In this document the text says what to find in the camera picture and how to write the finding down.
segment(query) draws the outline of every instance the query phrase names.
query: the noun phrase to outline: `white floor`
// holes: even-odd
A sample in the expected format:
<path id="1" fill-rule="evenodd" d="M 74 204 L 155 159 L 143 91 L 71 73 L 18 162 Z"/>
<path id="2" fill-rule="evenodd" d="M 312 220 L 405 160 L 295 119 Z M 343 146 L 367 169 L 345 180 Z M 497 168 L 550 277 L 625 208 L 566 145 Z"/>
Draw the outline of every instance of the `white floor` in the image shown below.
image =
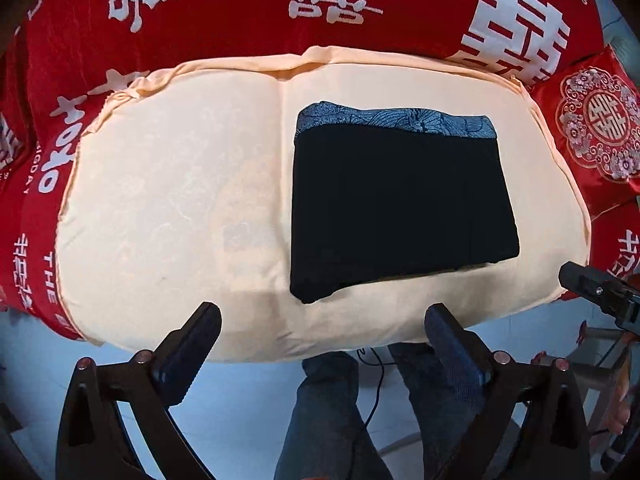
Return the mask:
<path id="1" fill-rule="evenodd" d="M 568 354 L 575 348 L 578 327 L 585 319 L 596 326 L 613 326 L 612 319 L 590 303 L 573 300 L 542 305 L 474 330 L 490 349 L 506 350 L 518 361 L 528 362 L 541 350 Z M 130 358 L 109 345 L 97 348 L 61 338 L 31 317 L 0 314 L 4 399 L 25 426 L 14 438 L 43 480 L 54 479 L 66 387 L 76 361 L 85 355 L 98 364 Z M 361 367 L 360 371 L 358 406 L 366 417 L 380 370 Z M 271 479 L 302 378 L 299 362 L 205 364 L 184 402 L 172 408 L 172 415 L 218 480 Z M 123 405 L 123 415 L 143 466 L 149 475 L 161 479 L 127 405 Z M 369 429 L 377 448 L 417 431 L 406 389 L 393 367 L 387 368 L 380 406 Z M 422 479 L 419 444 L 393 453 L 387 463 L 395 478 Z"/>

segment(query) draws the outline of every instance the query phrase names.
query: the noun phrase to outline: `person's leg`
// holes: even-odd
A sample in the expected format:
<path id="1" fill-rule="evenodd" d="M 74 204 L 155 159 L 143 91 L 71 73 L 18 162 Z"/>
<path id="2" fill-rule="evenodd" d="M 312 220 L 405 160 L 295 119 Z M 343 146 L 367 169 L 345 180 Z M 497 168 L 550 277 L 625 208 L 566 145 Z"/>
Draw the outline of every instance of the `person's leg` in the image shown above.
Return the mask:
<path id="1" fill-rule="evenodd" d="M 275 480 L 348 480 L 352 462 L 351 480 L 392 480 L 356 406 L 356 360 L 329 352 L 305 359 L 302 367 L 306 379 L 298 389 Z"/>
<path id="2" fill-rule="evenodd" d="M 388 348 L 409 390 L 422 437 L 424 478 L 431 480 L 449 459 L 476 414 L 454 396 L 433 348 L 413 343 L 396 343 Z"/>

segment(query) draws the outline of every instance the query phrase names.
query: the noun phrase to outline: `folded fabric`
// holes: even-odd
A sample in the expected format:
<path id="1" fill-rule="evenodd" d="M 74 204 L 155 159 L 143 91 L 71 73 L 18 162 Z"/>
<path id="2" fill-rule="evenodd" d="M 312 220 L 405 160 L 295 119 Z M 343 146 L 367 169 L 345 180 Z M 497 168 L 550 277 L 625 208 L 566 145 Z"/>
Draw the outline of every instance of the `folded fabric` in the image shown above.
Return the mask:
<path id="1" fill-rule="evenodd" d="M 519 251 L 488 117 L 327 102 L 300 113 L 290 291 L 303 303 Z"/>

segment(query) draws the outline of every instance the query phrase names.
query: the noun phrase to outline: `red satin pillow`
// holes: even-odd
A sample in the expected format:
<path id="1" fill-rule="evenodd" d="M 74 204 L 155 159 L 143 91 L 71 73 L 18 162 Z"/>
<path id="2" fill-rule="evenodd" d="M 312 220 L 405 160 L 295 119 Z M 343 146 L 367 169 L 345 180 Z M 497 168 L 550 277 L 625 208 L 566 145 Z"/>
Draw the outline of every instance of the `red satin pillow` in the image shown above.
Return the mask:
<path id="1" fill-rule="evenodd" d="M 640 194 L 638 90 L 610 46 L 530 93 L 592 218 Z"/>

